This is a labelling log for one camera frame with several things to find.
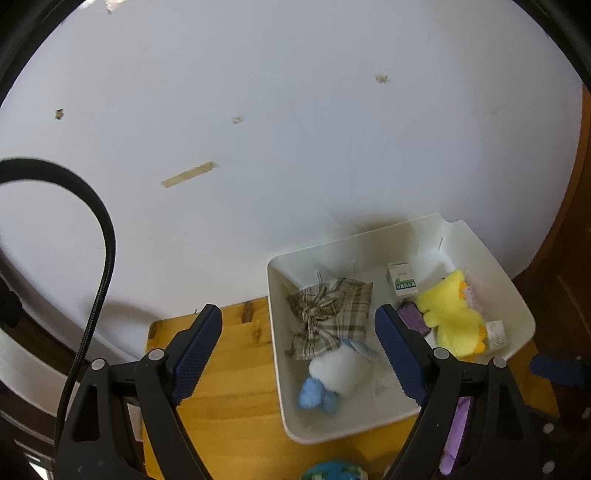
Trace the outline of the purple dotted packet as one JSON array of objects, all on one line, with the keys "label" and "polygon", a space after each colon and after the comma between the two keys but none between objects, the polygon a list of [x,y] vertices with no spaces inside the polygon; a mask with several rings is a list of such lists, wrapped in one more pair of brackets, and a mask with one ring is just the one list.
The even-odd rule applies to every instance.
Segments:
[{"label": "purple dotted packet", "polygon": [[403,303],[398,307],[397,313],[410,330],[420,333],[423,337],[431,332],[431,328],[426,325],[424,317],[415,303]]}]

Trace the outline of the yellow duck plush toy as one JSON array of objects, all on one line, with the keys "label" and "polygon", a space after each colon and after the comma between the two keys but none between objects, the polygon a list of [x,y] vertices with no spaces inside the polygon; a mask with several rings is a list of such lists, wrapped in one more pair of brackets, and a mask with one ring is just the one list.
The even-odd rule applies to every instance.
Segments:
[{"label": "yellow duck plush toy", "polygon": [[468,289],[464,273],[455,270],[416,300],[426,326],[435,330],[437,345],[459,359],[486,350],[484,319],[471,307]]}]

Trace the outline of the white green medicine box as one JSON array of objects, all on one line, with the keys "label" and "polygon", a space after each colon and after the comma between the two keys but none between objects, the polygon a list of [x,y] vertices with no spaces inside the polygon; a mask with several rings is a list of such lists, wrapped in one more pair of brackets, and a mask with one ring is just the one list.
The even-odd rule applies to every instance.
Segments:
[{"label": "white green medicine box", "polygon": [[419,292],[414,269],[407,262],[389,263],[388,278],[398,298],[412,297]]}]

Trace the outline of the white blue plush toy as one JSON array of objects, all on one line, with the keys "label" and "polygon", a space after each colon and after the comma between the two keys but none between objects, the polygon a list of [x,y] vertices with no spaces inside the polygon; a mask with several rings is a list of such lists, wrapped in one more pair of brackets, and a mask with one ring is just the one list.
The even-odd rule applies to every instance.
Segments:
[{"label": "white blue plush toy", "polygon": [[339,403],[373,371],[378,353],[363,342],[344,339],[338,348],[325,351],[308,364],[308,378],[301,385],[297,405],[334,415]]}]

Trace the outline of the plaid fabric bow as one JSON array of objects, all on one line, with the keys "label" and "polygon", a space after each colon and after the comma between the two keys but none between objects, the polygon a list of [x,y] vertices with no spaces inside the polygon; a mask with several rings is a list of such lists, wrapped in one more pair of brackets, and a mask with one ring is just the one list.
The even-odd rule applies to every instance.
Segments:
[{"label": "plaid fabric bow", "polygon": [[308,361],[338,349],[345,341],[364,342],[372,299],[372,283],[349,278],[291,294],[287,304],[298,325],[287,354]]}]

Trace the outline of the pink tissue pack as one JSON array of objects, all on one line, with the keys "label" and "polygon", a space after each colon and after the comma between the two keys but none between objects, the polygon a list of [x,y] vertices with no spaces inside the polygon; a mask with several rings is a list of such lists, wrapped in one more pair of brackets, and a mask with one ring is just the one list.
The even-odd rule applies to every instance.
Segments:
[{"label": "pink tissue pack", "polygon": [[467,282],[464,288],[464,294],[469,306],[479,312],[484,311],[485,301],[480,293],[472,283]]}]

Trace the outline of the white plastic storage bin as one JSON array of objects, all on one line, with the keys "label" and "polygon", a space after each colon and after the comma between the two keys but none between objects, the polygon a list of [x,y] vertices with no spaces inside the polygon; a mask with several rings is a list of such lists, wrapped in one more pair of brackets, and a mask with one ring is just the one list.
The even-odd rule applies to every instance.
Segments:
[{"label": "white plastic storage bin", "polygon": [[[536,324],[524,299],[463,220],[449,222],[432,214],[276,256],[266,267],[267,296],[280,415],[291,440],[312,445],[348,437],[413,416],[425,403],[431,389],[428,363],[439,343],[433,334],[411,331],[397,314],[387,269],[391,263],[408,264],[421,291],[455,270],[465,274],[476,309],[485,320],[502,322],[507,338],[502,348],[487,350],[476,362],[487,365],[495,356],[510,359],[533,338]],[[377,357],[368,377],[329,415],[298,405],[308,362],[287,354],[301,326],[287,298],[339,278],[373,286],[367,343]]]}]

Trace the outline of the small lavender box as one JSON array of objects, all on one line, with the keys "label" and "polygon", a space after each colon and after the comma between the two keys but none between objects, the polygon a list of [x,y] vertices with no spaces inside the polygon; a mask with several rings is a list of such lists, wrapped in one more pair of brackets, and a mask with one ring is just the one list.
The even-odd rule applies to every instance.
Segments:
[{"label": "small lavender box", "polygon": [[444,476],[448,476],[452,473],[453,467],[458,458],[471,404],[471,397],[460,397],[458,400],[451,429],[439,465],[440,473]]}]

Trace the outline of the blue green ball toy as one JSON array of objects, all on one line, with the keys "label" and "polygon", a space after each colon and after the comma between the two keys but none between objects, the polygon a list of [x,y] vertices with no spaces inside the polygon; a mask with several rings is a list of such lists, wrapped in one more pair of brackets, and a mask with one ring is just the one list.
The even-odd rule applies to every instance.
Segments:
[{"label": "blue green ball toy", "polygon": [[364,468],[351,462],[332,460],[309,468],[301,480],[368,480]]}]

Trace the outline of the white curved chair back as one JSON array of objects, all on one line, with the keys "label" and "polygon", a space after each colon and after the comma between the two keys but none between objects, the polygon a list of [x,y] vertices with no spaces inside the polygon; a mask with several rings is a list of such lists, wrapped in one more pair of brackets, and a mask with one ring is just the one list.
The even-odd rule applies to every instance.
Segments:
[{"label": "white curved chair back", "polygon": [[67,374],[1,333],[1,381],[41,411],[55,416]]}]

